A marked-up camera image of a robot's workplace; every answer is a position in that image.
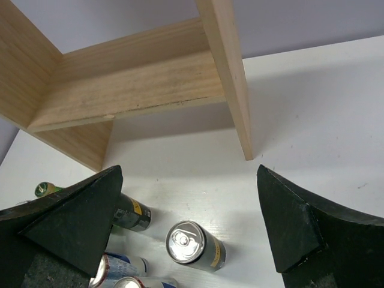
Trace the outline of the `green Perrier bottle red label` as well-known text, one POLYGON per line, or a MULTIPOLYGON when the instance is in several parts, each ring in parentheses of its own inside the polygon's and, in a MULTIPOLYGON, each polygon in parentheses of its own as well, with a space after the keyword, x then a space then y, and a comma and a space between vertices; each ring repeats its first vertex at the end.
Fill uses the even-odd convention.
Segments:
POLYGON ((34 194, 37 198, 41 198, 62 191, 63 189, 63 187, 58 187, 50 182, 41 182, 36 186, 34 194))

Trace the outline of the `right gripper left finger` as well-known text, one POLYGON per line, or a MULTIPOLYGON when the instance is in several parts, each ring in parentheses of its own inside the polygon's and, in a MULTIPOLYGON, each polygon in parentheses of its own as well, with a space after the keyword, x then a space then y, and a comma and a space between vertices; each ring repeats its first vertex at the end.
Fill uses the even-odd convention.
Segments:
POLYGON ((88 287, 123 183, 111 166, 60 192, 1 211, 1 287, 88 287))

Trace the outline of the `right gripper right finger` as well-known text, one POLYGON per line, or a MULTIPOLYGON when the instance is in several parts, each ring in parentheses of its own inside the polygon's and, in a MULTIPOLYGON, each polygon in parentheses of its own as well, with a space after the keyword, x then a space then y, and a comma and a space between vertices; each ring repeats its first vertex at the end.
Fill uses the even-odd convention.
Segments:
POLYGON ((257 190, 285 287, 383 287, 383 218, 337 204, 259 166, 257 190))

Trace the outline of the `black can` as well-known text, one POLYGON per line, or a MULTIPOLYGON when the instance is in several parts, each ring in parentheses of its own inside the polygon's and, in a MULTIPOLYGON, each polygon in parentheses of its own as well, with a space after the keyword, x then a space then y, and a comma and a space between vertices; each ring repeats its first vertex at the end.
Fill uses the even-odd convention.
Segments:
POLYGON ((146 205, 126 194, 120 194, 112 224, 135 232, 146 230, 152 218, 152 212, 146 205))
POLYGON ((226 262, 223 242, 194 221, 185 220, 172 226, 165 245, 170 258, 182 266, 215 272, 226 262))

